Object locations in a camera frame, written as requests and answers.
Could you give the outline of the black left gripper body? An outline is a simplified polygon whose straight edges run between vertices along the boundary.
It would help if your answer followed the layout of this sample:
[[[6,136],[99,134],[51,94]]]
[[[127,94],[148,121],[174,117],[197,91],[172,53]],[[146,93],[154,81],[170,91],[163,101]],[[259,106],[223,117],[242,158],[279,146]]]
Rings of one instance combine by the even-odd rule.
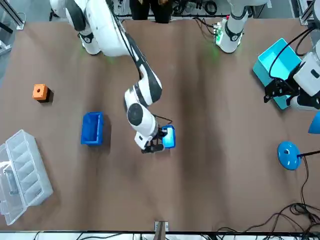
[[[300,85],[295,81],[292,75],[289,75],[286,80],[284,80],[284,90],[285,91],[299,91]]]

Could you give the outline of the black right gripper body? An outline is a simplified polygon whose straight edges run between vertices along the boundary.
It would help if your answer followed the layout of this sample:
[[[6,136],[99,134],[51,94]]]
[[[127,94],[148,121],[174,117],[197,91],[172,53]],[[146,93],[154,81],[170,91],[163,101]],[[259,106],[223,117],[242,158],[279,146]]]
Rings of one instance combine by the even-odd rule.
[[[163,145],[163,138],[164,137],[159,137],[159,128],[157,131],[157,134],[154,136],[154,138],[151,140],[150,145]]]

